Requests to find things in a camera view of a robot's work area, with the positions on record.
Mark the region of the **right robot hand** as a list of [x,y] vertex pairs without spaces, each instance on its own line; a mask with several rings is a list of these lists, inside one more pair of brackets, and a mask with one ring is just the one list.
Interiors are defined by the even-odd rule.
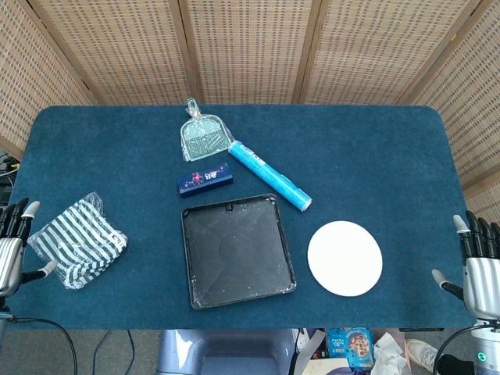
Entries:
[[499,320],[499,225],[467,211],[453,216],[462,255],[463,286],[446,279],[440,270],[432,275],[440,289],[464,302],[475,318]]

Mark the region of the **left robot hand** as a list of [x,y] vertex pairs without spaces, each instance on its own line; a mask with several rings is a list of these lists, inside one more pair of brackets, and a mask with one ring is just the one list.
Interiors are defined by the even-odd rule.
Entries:
[[28,203],[29,198],[1,209],[1,298],[15,294],[21,284],[47,277],[58,265],[51,260],[43,268],[23,272],[23,260],[32,220],[40,202]]

